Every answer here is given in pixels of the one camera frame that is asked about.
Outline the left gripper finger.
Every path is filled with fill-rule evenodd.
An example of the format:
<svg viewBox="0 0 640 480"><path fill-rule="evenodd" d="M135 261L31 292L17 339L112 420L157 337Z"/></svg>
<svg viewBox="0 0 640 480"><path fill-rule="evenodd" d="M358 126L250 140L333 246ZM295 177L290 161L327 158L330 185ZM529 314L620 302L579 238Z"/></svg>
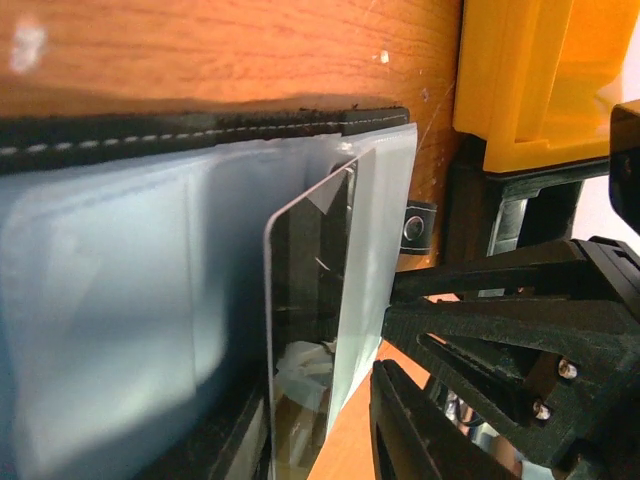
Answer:
<svg viewBox="0 0 640 480"><path fill-rule="evenodd" d="M370 431L377 479L513 479L393 360L373 364Z"/></svg>

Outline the yellow bin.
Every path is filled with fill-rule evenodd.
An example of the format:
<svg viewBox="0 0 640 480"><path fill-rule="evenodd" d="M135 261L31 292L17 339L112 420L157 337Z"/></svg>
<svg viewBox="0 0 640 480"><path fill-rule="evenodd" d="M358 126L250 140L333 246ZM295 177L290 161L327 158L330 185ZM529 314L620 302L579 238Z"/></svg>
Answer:
<svg viewBox="0 0 640 480"><path fill-rule="evenodd" d="M485 141L484 171L604 157L639 17L636 1L467 1L453 127Z"/></svg>

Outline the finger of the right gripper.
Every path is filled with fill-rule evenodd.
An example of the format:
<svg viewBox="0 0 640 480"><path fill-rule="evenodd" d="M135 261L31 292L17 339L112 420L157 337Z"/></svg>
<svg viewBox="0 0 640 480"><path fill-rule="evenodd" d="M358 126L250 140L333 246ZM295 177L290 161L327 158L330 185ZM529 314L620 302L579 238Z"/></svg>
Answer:
<svg viewBox="0 0 640 480"><path fill-rule="evenodd" d="M628 454L630 314L619 303L420 299L389 307L382 334L537 464Z"/></svg>
<svg viewBox="0 0 640 480"><path fill-rule="evenodd" d="M582 294L602 283L596 267L598 249L619 245L606 238L555 240L458 264L400 272L394 279L392 301L406 303L431 295L492 289Z"/></svg>

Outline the black bin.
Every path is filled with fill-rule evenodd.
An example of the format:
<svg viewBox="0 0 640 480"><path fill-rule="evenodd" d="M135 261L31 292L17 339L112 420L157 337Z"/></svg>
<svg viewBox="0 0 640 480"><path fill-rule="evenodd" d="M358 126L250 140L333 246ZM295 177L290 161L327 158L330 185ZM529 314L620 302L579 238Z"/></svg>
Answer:
<svg viewBox="0 0 640 480"><path fill-rule="evenodd" d="M544 169L483 170L486 142L467 135L447 173L441 264L569 239L586 180L608 172L599 157Z"/></svg>

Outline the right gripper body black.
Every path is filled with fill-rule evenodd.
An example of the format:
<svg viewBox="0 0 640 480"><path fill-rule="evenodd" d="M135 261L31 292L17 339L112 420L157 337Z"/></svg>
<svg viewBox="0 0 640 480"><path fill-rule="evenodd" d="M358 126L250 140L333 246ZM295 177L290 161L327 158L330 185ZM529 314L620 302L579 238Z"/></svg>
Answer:
<svg viewBox="0 0 640 480"><path fill-rule="evenodd" d="M593 236L578 242L587 259L586 297L577 317L601 322L583 356L562 355L558 383L570 392L552 411L573 417L575 440L553 469L557 479L639 476L639 256L626 243Z"/></svg>

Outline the black leather card holder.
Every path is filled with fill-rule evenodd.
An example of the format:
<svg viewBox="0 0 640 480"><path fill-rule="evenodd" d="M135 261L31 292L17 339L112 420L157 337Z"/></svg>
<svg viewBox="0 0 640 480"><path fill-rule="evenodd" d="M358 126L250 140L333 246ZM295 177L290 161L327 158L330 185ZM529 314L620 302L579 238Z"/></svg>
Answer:
<svg viewBox="0 0 640 480"><path fill-rule="evenodd" d="M1 123L1 475L249 479L271 439L264 232L370 149L334 370L371 363L417 146L402 107Z"/></svg>

